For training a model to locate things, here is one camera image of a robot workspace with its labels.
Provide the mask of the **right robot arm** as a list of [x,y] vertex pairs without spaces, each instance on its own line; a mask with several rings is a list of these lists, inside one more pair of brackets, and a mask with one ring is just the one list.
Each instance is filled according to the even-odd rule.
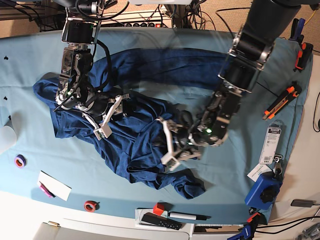
[[[64,48],[58,89],[55,95],[57,111],[80,112],[93,126],[98,140],[107,139],[112,130],[109,122],[112,116],[122,114],[123,101],[129,94],[109,94],[103,89],[112,80],[111,55],[107,46],[98,40],[103,21],[113,19],[104,17],[104,10],[114,6],[115,0],[58,0],[56,3],[66,10],[62,30]],[[93,67],[95,50],[90,46],[101,46],[107,60],[107,79],[94,87],[89,82],[89,72]]]

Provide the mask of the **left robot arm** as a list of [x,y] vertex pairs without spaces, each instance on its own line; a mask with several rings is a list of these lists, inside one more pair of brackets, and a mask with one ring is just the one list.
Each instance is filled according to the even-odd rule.
[[303,4],[302,0],[252,1],[246,21],[234,35],[232,47],[218,73],[221,81],[202,115],[193,121],[188,111],[182,111],[187,119],[180,123],[158,118],[167,145],[161,163],[167,171],[174,171],[183,161],[200,157],[200,147],[216,147],[227,139],[227,128],[240,108],[243,94],[252,91],[275,47],[276,38]]

